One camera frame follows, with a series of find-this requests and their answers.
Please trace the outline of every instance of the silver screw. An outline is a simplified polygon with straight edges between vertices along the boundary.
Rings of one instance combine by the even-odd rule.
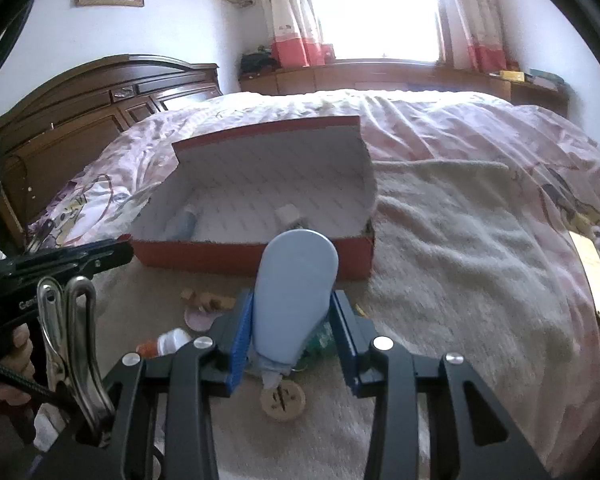
[[[193,346],[200,349],[209,348],[214,343],[214,340],[211,339],[208,335],[202,335],[199,338],[193,340]]]
[[[446,362],[452,365],[461,365],[464,363],[464,357],[458,352],[449,352],[445,355]]]
[[[134,366],[140,362],[140,356],[135,352],[129,352],[122,357],[122,364],[125,366]]]
[[[378,350],[390,350],[391,348],[393,348],[394,342],[391,340],[391,338],[388,338],[387,336],[379,335],[374,339],[374,346]]]

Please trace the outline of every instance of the hand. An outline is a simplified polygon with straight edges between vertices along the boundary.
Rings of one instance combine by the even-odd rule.
[[[33,343],[29,339],[29,327],[22,324],[16,327],[12,333],[13,350],[0,359],[0,364],[11,368],[15,372],[25,376],[27,379],[33,378],[35,368],[31,362],[31,352]],[[13,386],[0,383],[0,400],[4,400],[11,406],[21,406],[31,399],[29,394],[21,392]]]

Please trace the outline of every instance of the small bottle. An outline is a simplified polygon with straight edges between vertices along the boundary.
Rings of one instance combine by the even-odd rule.
[[[174,328],[157,339],[139,344],[136,352],[145,359],[176,353],[180,347],[191,341],[191,336],[181,328]]]

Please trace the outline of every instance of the bedspread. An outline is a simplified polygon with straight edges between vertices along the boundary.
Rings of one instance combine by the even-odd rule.
[[[545,373],[535,376],[534,384],[514,388],[515,395],[506,388],[496,393],[552,471],[577,464],[600,432],[600,326],[568,230],[591,238],[600,254],[600,149],[552,112],[473,92],[341,90],[216,98],[147,118],[112,142],[50,211],[56,225],[50,243],[84,243],[125,232],[151,191],[176,167],[172,142],[244,124],[324,115],[359,115],[376,162],[476,160],[506,166],[515,189],[511,200],[551,263],[555,301],[568,316],[560,334],[569,344],[565,354],[545,352]],[[443,305],[440,316],[444,319]],[[417,341],[412,343],[417,351]],[[484,345],[499,348],[496,324]],[[523,343],[514,351],[515,356],[498,354],[503,370],[513,374],[538,357]],[[556,391],[564,394],[550,398]]]

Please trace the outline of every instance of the white wall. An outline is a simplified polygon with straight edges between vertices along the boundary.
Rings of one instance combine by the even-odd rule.
[[[253,0],[251,7],[240,9],[240,37],[245,53],[259,46],[270,46],[269,31],[262,9],[262,0]]]
[[[600,144],[600,65],[550,0],[499,0],[509,57],[522,70],[561,76],[571,87],[569,119]]]
[[[222,92],[235,92],[241,52],[238,9],[223,0],[144,0],[144,7],[36,0],[0,70],[0,115],[53,76],[113,54],[214,62]]]

